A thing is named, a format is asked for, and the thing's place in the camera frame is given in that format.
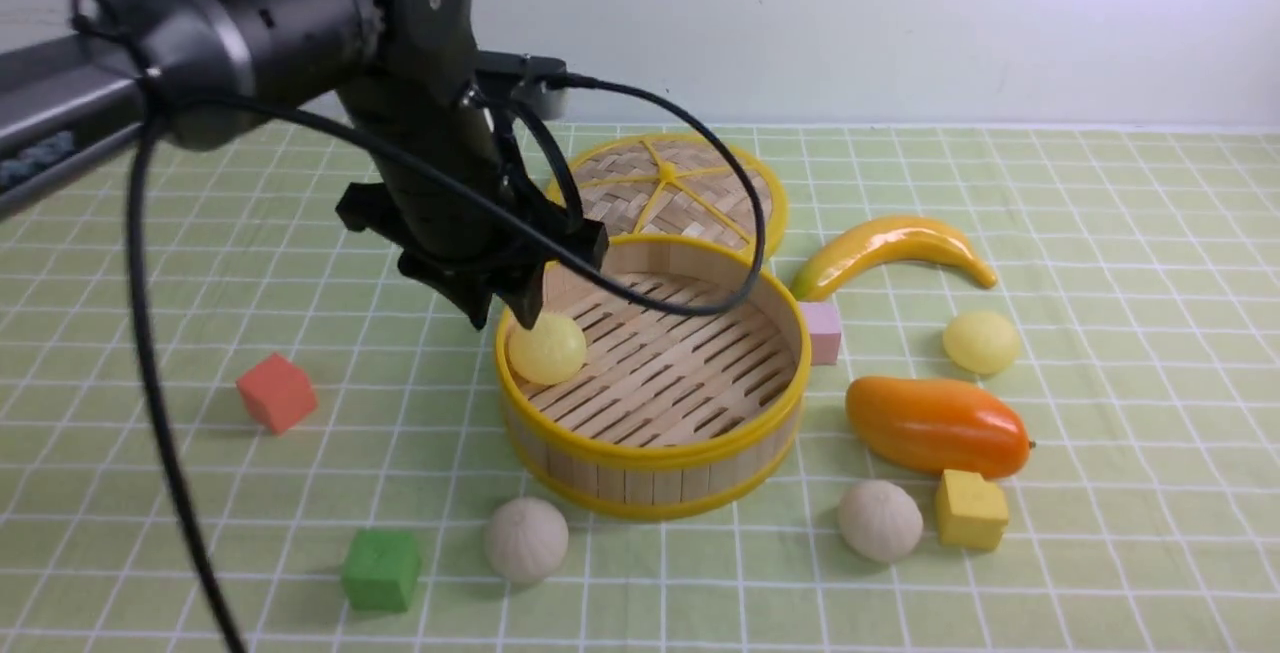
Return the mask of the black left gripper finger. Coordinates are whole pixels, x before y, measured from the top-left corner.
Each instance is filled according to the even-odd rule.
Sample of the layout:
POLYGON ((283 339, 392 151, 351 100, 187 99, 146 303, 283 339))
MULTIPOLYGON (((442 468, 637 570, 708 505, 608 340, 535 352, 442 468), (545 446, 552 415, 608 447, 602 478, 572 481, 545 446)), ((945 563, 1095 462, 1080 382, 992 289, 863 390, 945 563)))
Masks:
POLYGON ((483 284, 483 280, 445 278, 440 284, 440 294, 470 321, 475 330, 483 332, 486 328, 493 293, 483 284))
POLYGON ((544 265, 512 265, 495 274, 495 296, 517 324, 531 330, 544 306, 544 265))

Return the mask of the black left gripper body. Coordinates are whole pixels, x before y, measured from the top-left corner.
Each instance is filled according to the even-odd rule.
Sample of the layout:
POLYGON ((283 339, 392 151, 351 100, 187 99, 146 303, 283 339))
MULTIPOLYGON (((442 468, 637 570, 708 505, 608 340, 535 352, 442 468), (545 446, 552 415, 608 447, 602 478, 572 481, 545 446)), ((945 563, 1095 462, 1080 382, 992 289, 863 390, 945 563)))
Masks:
POLYGON ((375 155, 376 184, 349 184, 337 213, 351 232, 374 232, 401 251, 399 273, 435 289, 445 278, 475 278, 497 297, 497 273, 544 265, 538 238, 598 270, 605 228, 564 189, 556 204, 532 183, 515 140, 522 123, 561 184, 568 165, 547 125, 517 100, 444 106, 421 85, 352 83, 338 92, 355 129, 390 143, 402 157, 375 155))

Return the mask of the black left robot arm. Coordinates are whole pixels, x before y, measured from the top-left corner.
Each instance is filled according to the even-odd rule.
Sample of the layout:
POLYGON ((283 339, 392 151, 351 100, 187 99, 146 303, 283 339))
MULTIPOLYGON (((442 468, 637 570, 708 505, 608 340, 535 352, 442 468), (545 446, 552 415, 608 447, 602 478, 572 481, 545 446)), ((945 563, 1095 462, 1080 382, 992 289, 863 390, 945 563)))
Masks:
POLYGON ((136 143, 148 115, 211 151, 337 93, 375 152, 375 183, 335 214, 399 251, 398 269, 475 328, 500 300, 526 328, 549 262, 598 271, 605 228, 549 201, 515 142, 522 122, 564 160, 545 120, 564 108, 554 58, 481 50, 472 0, 70 0, 70 33, 3 55, 3 216, 136 143))

